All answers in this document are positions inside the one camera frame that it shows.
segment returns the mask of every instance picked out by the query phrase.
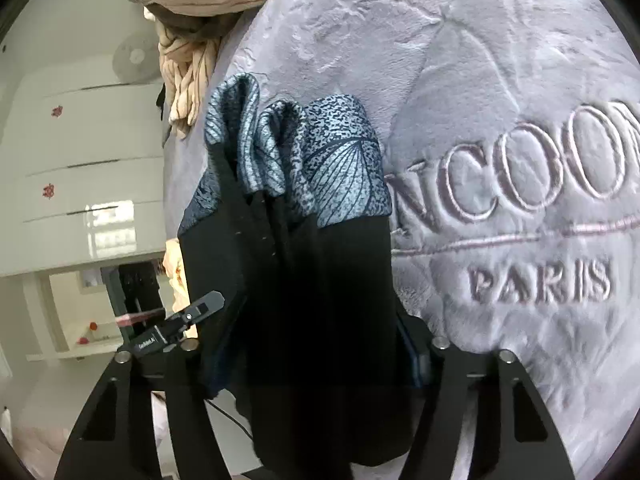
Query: red object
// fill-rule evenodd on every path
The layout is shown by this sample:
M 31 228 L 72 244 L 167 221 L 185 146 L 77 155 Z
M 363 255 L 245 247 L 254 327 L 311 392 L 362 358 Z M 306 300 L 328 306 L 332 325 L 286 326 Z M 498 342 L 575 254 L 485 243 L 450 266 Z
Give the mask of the red object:
M 45 196 L 51 199 L 51 197 L 53 197 L 53 194 L 54 194 L 53 184 L 49 182 L 48 186 L 45 186 L 42 188 L 42 196 Z

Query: black fabric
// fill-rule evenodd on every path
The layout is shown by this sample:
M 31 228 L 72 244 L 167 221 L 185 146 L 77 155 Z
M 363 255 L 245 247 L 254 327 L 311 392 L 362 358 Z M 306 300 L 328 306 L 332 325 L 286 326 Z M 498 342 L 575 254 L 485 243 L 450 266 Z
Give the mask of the black fabric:
M 243 473 L 249 480 L 278 480 L 278 477 L 266 468 L 258 468 L 247 473 Z
M 207 365 L 206 355 L 220 349 L 230 318 L 201 332 L 212 393 L 216 376 L 234 376 L 245 354 L 244 384 L 230 389 L 256 454 L 279 478 L 350 479 L 350 462 L 377 465 L 406 452 L 387 218 L 318 229 L 311 215 L 289 225 L 283 197 L 244 197 L 222 144 L 210 155 L 218 206 L 180 237 L 190 295 L 220 290 L 234 306 L 246 298 L 223 363 Z
M 160 4 L 145 6 L 172 33 L 189 41 L 216 40 L 228 34 L 238 22 L 241 12 L 217 16 L 185 16 L 176 14 Z
M 636 480 L 640 476 L 640 413 L 595 480 Z
M 0 478 L 2 480 L 34 480 L 2 431 L 0 431 Z
M 160 110 L 160 120 L 164 119 L 164 96 L 166 95 L 166 85 L 162 85 L 162 89 L 156 98 L 156 107 Z

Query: bolt head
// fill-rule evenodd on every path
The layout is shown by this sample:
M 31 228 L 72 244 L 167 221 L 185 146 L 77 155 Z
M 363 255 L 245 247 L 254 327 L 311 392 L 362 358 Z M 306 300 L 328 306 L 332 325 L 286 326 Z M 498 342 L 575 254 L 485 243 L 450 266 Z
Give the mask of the bolt head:
M 131 352 L 122 350 L 116 354 L 116 357 L 114 357 L 114 359 L 116 359 L 116 362 L 118 364 L 123 365 L 124 363 L 129 362 L 129 360 L 131 359 Z
M 518 360 L 518 358 L 516 357 L 516 354 L 514 354 L 511 350 L 507 350 L 507 349 L 500 350 L 500 352 L 498 352 L 498 356 L 500 357 L 501 361 L 504 361 L 508 365 Z
M 193 352 L 194 350 L 198 349 L 198 346 L 200 346 L 200 343 L 194 337 L 187 338 L 180 343 L 180 348 L 182 348 L 185 352 Z
M 446 337 L 438 336 L 433 338 L 431 344 L 438 350 L 446 350 L 451 346 L 451 341 L 449 341 Z

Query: black cable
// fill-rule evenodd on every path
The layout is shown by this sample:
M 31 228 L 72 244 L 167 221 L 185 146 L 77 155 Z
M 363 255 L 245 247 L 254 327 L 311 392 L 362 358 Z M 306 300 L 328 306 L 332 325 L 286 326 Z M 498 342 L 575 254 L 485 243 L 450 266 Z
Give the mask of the black cable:
M 245 428 L 242 424 L 240 424 L 237 420 L 235 420 L 235 419 L 234 419 L 231 415 L 229 415 L 225 410 L 223 410 L 222 408 L 217 407 L 217 406 L 212 402 L 212 400 L 209 400 L 209 399 L 204 399 L 204 400 L 206 400 L 206 401 L 207 401 L 207 404 L 208 404 L 209 406 L 211 406 L 212 408 L 215 408 L 215 409 L 216 409 L 216 410 L 218 410 L 220 413 L 222 413 L 224 416 L 226 416 L 226 418 L 228 418 L 228 419 L 229 419 L 229 420 L 231 420 L 234 424 L 236 424 L 236 425 L 238 426 L 238 428 L 240 428 L 242 431 L 244 431 L 244 434 L 245 434 L 246 436 L 248 436 L 248 437 L 249 437 L 249 439 L 250 439 L 251 441 L 253 441 L 253 439 L 254 439 L 254 438 L 251 436 L 251 433 L 249 433 L 249 432 L 246 430 L 246 428 Z

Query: white bedsheet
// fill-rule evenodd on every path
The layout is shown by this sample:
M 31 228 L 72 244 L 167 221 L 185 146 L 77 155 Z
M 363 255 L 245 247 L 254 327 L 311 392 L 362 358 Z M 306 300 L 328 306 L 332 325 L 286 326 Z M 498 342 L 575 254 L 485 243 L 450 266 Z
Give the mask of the white bedsheet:
M 362 101 L 405 306 L 460 348 L 516 352 L 593 479 L 640 406 L 640 67 L 602 4 L 268 0 L 249 18 L 214 84 L 252 72 L 262 106 Z M 202 118 L 165 151 L 173 237 L 205 164 Z M 456 480 L 469 457 L 467 439 Z M 392 479 L 402 462 L 355 470 Z

